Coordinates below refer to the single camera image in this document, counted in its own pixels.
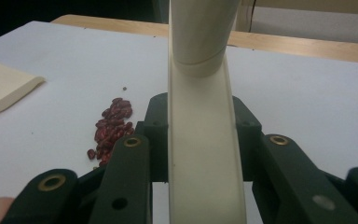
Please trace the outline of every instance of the wooden table edge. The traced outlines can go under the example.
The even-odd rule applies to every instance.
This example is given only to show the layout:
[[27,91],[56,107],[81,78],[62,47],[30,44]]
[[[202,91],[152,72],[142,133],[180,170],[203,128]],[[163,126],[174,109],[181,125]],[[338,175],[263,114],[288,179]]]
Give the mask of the wooden table edge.
[[[168,36],[168,24],[64,15],[52,23],[138,35]],[[358,63],[358,43],[336,42],[279,35],[231,32],[228,44],[301,56]]]

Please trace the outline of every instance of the hole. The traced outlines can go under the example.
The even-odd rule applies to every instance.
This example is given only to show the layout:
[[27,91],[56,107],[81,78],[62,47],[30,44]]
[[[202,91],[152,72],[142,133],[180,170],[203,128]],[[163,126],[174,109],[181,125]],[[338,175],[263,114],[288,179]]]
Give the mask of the hole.
[[139,138],[127,138],[126,141],[124,141],[124,146],[126,147],[136,147],[141,145],[141,139]]
[[117,198],[112,202],[112,207],[115,210],[122,210],[127,207],[128,201],[125,198]]
[[333,211],[336,209],[336,204],[329,198],[323,195],[314,195],[312,200],[322,209]]
[[57,185],[60,182],[60,179],[57,177],[51,178],[50,180],[46,181],[45,186],[46,187],[52,187]]
[[283,136],[274,135],[269,138],[269,141],[279,146],[286,146],[289,144],[289,140]]
[[65,180],[66,180],[65,175],[61,175],[61,174],[48,175],[42,181],[39,182],[37,188],[40,191],[52,191],[62,186],[65,183]]

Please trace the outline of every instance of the white wall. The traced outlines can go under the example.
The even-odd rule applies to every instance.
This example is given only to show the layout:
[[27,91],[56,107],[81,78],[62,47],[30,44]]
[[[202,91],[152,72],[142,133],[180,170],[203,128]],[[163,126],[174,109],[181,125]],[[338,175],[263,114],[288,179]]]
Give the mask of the white wall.
[[251,32],[358,43],[358,14],[256,7]]

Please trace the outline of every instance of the cream plastic piece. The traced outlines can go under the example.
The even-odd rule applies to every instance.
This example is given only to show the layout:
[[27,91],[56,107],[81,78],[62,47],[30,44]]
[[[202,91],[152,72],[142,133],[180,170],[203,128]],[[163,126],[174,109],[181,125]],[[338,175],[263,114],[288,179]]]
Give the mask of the cream plastic piece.
[[[174,61],[172,29],[173,18],[168,108],[171,224],[246,223],[226,57],[215,72],[201,69],[200,76],[189,75]],[[190,32],[186,26],[182,29]]]
[[0,112],[20,100],[37,84],[45,81],[0,64]]
[[172,54],[190,76],[214,73],[222,64],[239,0],[172,0]]

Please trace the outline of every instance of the cream plastic tube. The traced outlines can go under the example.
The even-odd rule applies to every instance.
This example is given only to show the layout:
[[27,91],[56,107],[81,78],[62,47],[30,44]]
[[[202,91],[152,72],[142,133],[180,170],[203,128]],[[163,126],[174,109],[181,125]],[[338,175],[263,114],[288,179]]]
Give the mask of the cream plastic tube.
[[172,54],[184,74],[206,77],[222,64],[239,0],[172,0]]

